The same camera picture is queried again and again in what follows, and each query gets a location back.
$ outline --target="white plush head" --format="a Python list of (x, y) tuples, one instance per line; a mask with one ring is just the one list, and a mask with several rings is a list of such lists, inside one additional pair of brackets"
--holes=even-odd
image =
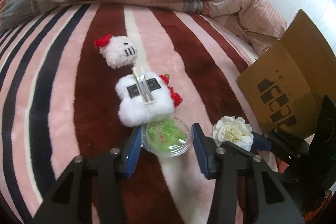
[(100, 53), (105, 57), (106, 63), (113, 69), (133, 64), (138, 51), (135, 42), (128, 37), (114, 37), (108, 34), (95, 41)]

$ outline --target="red bow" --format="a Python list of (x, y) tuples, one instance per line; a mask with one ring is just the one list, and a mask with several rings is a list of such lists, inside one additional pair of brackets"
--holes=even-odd
[(113, 34), (108, 34), (94, 42), (97, 47), (105, 47), (109, 42)]
[[(169, 84), (169, 77), (167, 77), (166, 75), (159, 75), (159, 77), (168, 86), (168, 84)], [(182, 101), (183, 101), (182, 97), (178, 93), (174, 92), (174, 89), (172, 87), (168, 86), (168, 89), (170, 91), (170, 97), (174, 101), (174, 107), (179, 106), (179, 104), (182, 103)]]

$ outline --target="black printed logo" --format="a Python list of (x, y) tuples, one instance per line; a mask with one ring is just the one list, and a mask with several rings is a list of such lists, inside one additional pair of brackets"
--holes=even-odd
[(287, 94), (280, 90), (277, 82), (271, 82), (268, 79), (264, 79), (257, 85), (257, 87), (261, 93), (260, 98), (262, 102), (267, 104), (272, 112), (269, 117), (272, 122), (277, 125), (277, 128), (283, 124), (288, 128), (297, 123), (295, 115), (292, 114), (289, 108)]

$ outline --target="black label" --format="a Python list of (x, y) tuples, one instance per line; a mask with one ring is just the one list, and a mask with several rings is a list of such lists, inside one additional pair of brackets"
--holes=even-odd
[[(148, 80), (146, 80), (146, 82), (147, 82), (147, 85), (148, 85), (150, 91), (158, 90), (158, 89), (161, 88), (161, 86), (159, 85), (159, 83), (157, 82), (157, 80), (155, 78), (148, 79)], [(140, 92), (139, 92), (136, 84), (128, 86), (127, 90), (128, 90), (128, 94), (131, 98), (140, 95)]]
[(292, 114), (289, 105), (289, 99), (287, 94), (280, 90), (277, 82), (264, 79), (261, 81), (257, 88), (261, 93), (261, 100), (264, 104), (268, 104), (272, 114), (269, 116), (273, 123), (279, 128), (281, 125), (285, 125), (287, 128), (297, 123), (296, 117)]

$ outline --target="clear plastic container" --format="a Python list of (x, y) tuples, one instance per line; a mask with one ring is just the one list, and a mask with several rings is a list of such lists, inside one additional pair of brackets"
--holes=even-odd
[(175, 157), (186, 152), (193, 143), (188, 125), (175, 116), (142, 126), (143, 147), (157, 156)]

